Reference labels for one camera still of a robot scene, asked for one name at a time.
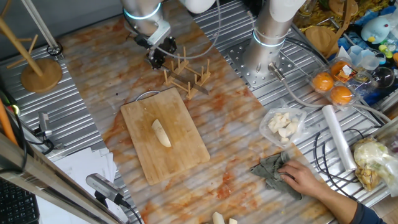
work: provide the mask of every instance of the dark sleeve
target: dark sleeve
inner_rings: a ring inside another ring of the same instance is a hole
[[[359,203],[351,224],[386,224],[376,212]]]

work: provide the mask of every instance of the gray cloth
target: gray cloth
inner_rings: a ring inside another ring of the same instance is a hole
[[[250,172],[259,177],[266,178],[267,189],[274,189],[282,193],[288,193],[294,199],[301,200],[303,198],[302,195],[295,191],[289,184],[286,184],[280,178],[281,174],[278,173],[278,169],[281,168],[285,164],[285,162],[289,160],[289,155],[287,154],[287,152],[283,151],[280,154],[261,159],[260,164],[252,167],[250,169]]]

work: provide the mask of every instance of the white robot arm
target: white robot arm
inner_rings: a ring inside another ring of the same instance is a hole
[[[160,68],[166,52],[173,54],[177,45],[170,36],[170,24],[163,18],[161,0],[121,0],[124,15],[137,34],[136,42],[150,49],[147,57],[152,68]],[[180,0],[193,13],[208,10],[215,0]],[[247,68],[259,75],[267,75],[268,65],[278,66],[279,52],[283,46],[293,17],[305,0],[267,0],[260,12],[253,32],[252,41],[244,53]]]

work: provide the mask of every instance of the mounting plate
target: mounting plate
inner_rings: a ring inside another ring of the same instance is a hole
[[[265,75],[265,76],[253,74],[250,73],[249,70],[244,66],[243,53],[246,50],[246,47],[249,45],[250,41],[251,40],[247,40],[245,42],[242,42],[241,44],[231,47],[230,49],[227,50],[227,54],[231,58],[236,68],[241,72],[242,78],[246,80],[248,85],[253,88],[257,88],[267,83],[269,80],[274,79],[275,76],[273,76],[272,73],[271,75]],[[294,69],[295,67],[294,64],[288,58],[286,58],[282,54],[280,54],[279,58],[280,58],[279,70],[281,72],[286,73]]]

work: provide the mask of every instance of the clear plastic box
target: clear plastic box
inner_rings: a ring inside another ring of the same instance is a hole
[[[355,67],[347,58],[335,58],[315,70],[309,84],[335,106],[343,109],[373,91],[371,75]]]
[[[278,132],[276,132],[274,134],[268,127],[269,121],[275,116],[276,113],[281,113],[281,114],[289,113],[290,120],[293,120],[293,118],[298,119],[297,130],[296,130],[296,132],[293,133],[293,135],[289,136],[289,142],[287,142],[286,144],[281,143],[281,141],[280,141],[281,136],[279,135]],[[307,117],[307,112],[305,112],[304,110],[297,109],[297,108],[271,109],[268,111],[268,113],[265,115],[265,117],[262,119],[262,121],[260,123],[260,128],[259,128],[260,133],[266,139],[270,140],[277,146],[285,148],[285,147],[291,145],[295,140],[297,140],[300,137],[301,132],[304,128],[304,121],[305,121],[306,117]]]

